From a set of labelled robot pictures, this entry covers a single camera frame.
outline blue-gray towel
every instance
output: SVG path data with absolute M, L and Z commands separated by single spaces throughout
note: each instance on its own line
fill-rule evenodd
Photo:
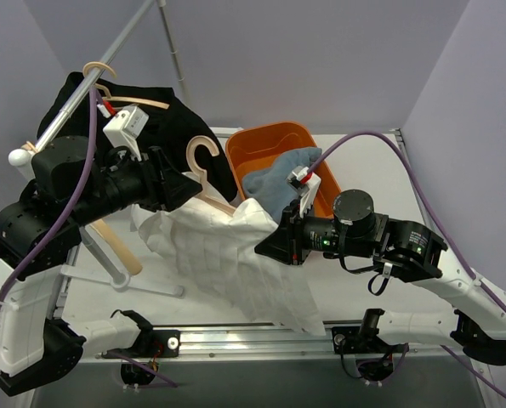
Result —
M 283 209 L 298 198 L 298 193 L 287 184 L 288 174 L 296 166 L 311 166 L 321 154 L 318 147 L 289 150 L 277 157 L 271 167 L 245 175 L 242 187 L 246 198 L 255 198 L 279 224 Z

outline white wall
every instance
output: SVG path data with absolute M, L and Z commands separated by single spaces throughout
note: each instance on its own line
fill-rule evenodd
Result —
M 506 288 L 506 0 L 470 0 L 403 131 L 464 255 Z
M 191 100 L 215 126 L 404 124 L 468 0 L 168 0 Z
M 9 152 L 35 139 L 65 73 L 21 1 L 0 0 L 0 210 L 18 199 L 24 179 Z M 0 406 L 10 400 L 0 390 Z
M 66 72 L 98 60 L 144 0 L 24 0 Z M 179 96 L 158 7 L 152 6 L 111 66 L 114 82 L 173 87 Z M 109 74 L 104 78 L 112 81 Z

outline black cloth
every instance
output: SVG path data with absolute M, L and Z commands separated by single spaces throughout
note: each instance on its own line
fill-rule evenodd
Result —
M 37 138 L 43 134 L 51 121 L 56 117 L 60 108 L 69 99 L 73 91 L 82 81 L 82 73 L 72 72 L 66 79 L 64 87 L 58 93 L 56 100 L 45 117 L 41 120 Z M 109 88 L 113 96 L 128 96 L 134 98 L 151 99 L 169 104 L 169 108 L 160 109 L 153 106 L 141 105 L 141 109 L 149 115 L 149 121 L 137 138 L 139 148 L 144 150 L 153 145 L 162 147 L 166 157 L 180 172 L 189 171 L 186 163 L 186 146 L 195 136 L 204 135 L 212 139 L 219 147 L 220 155 L 212 157 L 207 148 L 200 146 L 196 149 L 196 162 L 208 171 L 208 181 L 223 197 L 231 201 L 237 195 L 236 181 L 230 170 L 230 165 L 220 142 L 209 126 L 192 110 L 186 107 L 174 94 L 171 88 L 140 88 L 98 80 L 98 84 Z M 128 105 L 114 102 L 114 106 Z M 96 140 L 96 160 L 104 162 L 106 153 L 112 149 L 111 143 L 103 133 L 103 128 L 109 121 L 98 112 L 98 130 Z M 85 98 L 71 115 L 56 137 L 88 136 L 88 98 Z

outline orange plastic bin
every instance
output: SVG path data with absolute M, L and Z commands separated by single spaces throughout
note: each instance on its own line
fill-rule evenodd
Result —
M 246 174 L 270 167 L 280 154 L 301 147 L 316 147 L 316 144 L 310 132 L 295 122 L 273 123 L 232 135 L 226 142 L 226 156 L 242 199 L 246 199 L 242 188 Z M 321 178 L 313 203 L 315 216 L 331 218 L 333 201 L 341 190 L 325 162 L 315 173 Z

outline wooden hanger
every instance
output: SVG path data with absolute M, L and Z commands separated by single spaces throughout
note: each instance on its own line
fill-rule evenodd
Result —
M 92 68 L 100 68 L 102 70 L 107 70 L 112 75 L 113 78 L 117 77 L 117 73 L 107 64 L 103 62 L 91 61 L 84 65 L 82 68 L 82 74 L 86 77 Z M 137 105 L 148 105 L 154 106 L 155 108 L 167 109 L 169 107 L 168 104 L 164 104 L 163 102 L 159 102 L 157 100 L 151 99 L 142 99 L 142 98 L 132 98 L 129 96 L 112 96 L 109 88 L 104 85 L 99 85 L 98 83 L 94 84 L 94 86 L 101 91 L 103 100 L 107 100 L 109 102 L 129 102 L 130 104 Z M 114 108 L 115 111 L 119 111 L 121 108 Z
M 198 146 L 207 147 L 211 156 L 218 156 L 220 154 L 219 147 L 207 136 L 196 136 L 188 142 L 186 146 L 186 162 L 190 170 L 200 178 L 200 183 L 202 184 L 202 192 L 196 197 L 230 216 L 234 215 L 236 209 L 233 206 L 208 195 L 208 171 L 199 167 L 194 157 L 196 147 Z

